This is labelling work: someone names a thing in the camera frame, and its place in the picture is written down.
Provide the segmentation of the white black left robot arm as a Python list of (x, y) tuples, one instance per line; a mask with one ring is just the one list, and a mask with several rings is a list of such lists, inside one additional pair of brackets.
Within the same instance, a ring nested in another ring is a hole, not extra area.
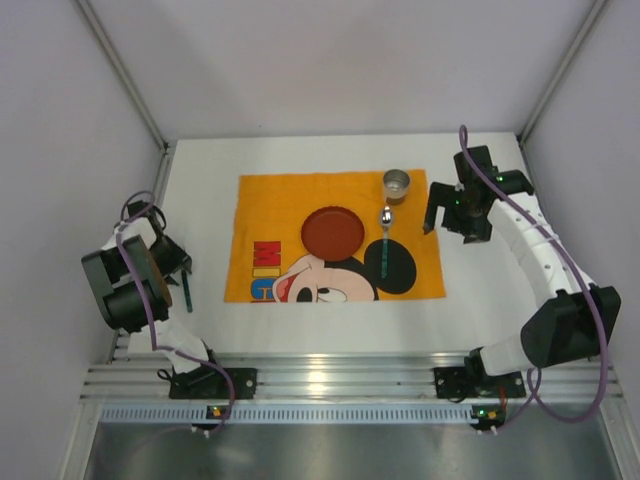
[(169, 287), (175, 275), (192, 273), (192, 258), (166, 227), (153, 194), (138, 192), (123, 205), (111, 237), (81, 265), (105, 323), (143, 335), (151, 351), (171, 363), (171, 378), (189, 384), (221, 369), (206, 343), (171, 317)]

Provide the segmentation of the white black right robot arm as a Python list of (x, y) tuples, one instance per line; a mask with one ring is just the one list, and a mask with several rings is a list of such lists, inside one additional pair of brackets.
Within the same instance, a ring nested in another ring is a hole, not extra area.
[(599, 355), (620, 311), (617, 290), (598, 286), (575, 264), (523, 172), (500, 170), (486, 146), (462, 148), (454, 163), (457, 184), (430, 186), (424, 232), (434, 230), (439, 210), (443, 227), (466, 244), (487, 242), (499, 232), (536, 304), (518, 333), (469, 353), (464, 365), (471, 384), (490, 388), (516, 372)]

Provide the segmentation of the metal fork green handle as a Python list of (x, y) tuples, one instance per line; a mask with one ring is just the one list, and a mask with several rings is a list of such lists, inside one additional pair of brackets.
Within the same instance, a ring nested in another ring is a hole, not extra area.
[(181, 283), (183, 288), (186, 311), (189, 314), (191, 314), (193, 313), (193, 302), (192, 302), (191, 290), (189, 285), (189, 273), (185, 269), (181, 270)]

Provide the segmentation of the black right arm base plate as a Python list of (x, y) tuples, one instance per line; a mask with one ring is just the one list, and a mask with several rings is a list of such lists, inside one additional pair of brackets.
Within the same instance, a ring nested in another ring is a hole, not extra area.
[(522, 375), (518, 372), (497, 377), (474, 377), (464, 367), (433, 369), (436, 396), (460, 403), (466, 399), (518, 399), (526, 396)]

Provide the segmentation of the red round plastic plate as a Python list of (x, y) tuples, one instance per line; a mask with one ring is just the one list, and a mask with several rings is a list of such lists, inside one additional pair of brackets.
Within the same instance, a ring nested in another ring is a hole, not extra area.
[(365, 228), (360, 218), (341, 206), (322, 207), (312, 212), (301, 227), (307, 252), (321, 260), (337, 262), (353, 256), (362, 246)]

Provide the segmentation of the small metal cup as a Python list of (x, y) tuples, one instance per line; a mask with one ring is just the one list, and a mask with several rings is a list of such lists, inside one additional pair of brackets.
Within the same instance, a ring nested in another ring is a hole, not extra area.
[(402, 204), (409, 192), (411, 177), (405, 170), (391, 169), (383, 174), (383, 198), (388, 205)]

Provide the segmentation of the metal spoon green handle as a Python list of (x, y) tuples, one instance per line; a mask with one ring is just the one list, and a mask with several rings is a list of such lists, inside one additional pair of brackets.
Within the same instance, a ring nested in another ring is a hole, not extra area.
[(382, 252), (381, 252), (381, 278), (386, 279), (388, 275), (388, 245), (389, 230), (394, 223), (394, 212), (392, 208), (385, 205), (379, 214), (379, 225), (382, 229)]

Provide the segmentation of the orange Mickey Mouse placemat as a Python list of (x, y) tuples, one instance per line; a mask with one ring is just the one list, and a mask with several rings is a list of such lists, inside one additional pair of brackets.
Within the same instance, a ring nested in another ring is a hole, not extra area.
[[(379, 214), (383, 172), (244, 175), (239, 180), (224, 299), (228, 303), (342, 303), (430, 300), (446, 295), (438, 237), (423, 234), (425, 171), (409, 171), (406, 200), (393, 207), (388, 275), (381, 278)], [(365, 238), (346, 260), (307, 252), (301, 227), (315, 210), (341, 206), (363, 222)]]

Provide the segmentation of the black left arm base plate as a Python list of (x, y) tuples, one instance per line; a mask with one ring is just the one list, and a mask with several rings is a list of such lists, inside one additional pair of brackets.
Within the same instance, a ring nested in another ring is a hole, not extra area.
[[(254, 368), (227, 368), (236, 400), (254, 398), (257, 387), (258, 370)], [(217, 371), (200, 366), (188, 373), (176, 373), (160, 369), (157, 376), (169, 383), (169, 398), (174, 400), (224, 400), (230, 398), (230, 390), (225, 378)]]

